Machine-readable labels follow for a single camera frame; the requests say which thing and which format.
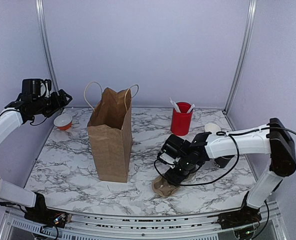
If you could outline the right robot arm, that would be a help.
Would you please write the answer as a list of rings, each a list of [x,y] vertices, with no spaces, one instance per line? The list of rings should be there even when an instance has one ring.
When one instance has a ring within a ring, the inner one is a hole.
[[[278,118],[268,124],[239,131],[204,131],[192,141],[170,135],[157,154],[156,162],[168,165],[160,178],[169,187],[184,186],[183,181],[195,173],[205,162],[213,160],[220,168],[232,158],[238,162],[242,155],[267,155],[270,163],[255,185],[245,194],[239,210],[221,213],[218,223],[229,229],[258,223],[260,209],[265,200],[284,178],[296,171],[294,131],[285,128]]]

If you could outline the cardboard cup carrier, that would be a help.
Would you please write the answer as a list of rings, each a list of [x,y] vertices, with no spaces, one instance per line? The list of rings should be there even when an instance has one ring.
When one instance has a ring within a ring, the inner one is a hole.
[[[152,181],[152,190],[160,197],[167,198],[174,195],[180,189],[179,186],[169,184],[161,176],[156,177]]]

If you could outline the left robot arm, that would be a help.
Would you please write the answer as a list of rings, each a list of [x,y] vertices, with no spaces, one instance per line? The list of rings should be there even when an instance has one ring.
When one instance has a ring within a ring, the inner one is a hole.
[[[52,90],[50,79],[28,78],[22,80],[21,93],[0,113],[0,145],[18,140],[27,143],[23,135],[14,132],[25,123],[34,125],[35,117],[50,118],[72,101],[63,89]],[[0,206],[20,207],[24,218],[47,227],[65,227],[71,215],[62,210],[52,210],[41,193],[26,190],[0,177]]]

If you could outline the black paper coffee cup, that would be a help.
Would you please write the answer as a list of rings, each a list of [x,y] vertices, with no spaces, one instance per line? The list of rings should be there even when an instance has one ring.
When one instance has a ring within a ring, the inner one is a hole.
[[[227,164],[230,162],[230,160],[234,157],[234,155],[227,155],[227,156],[221,156],[216,159],[214,159],[214,165],[215,167],[219,169],[223,169],[227,166]]]

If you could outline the brown paper bag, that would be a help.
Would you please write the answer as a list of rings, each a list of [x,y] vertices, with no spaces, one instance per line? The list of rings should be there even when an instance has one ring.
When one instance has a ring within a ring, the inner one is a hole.
[[[87,124],[92,156],[101,181],[126,183],[132,151],[131,89],[106,88]]]

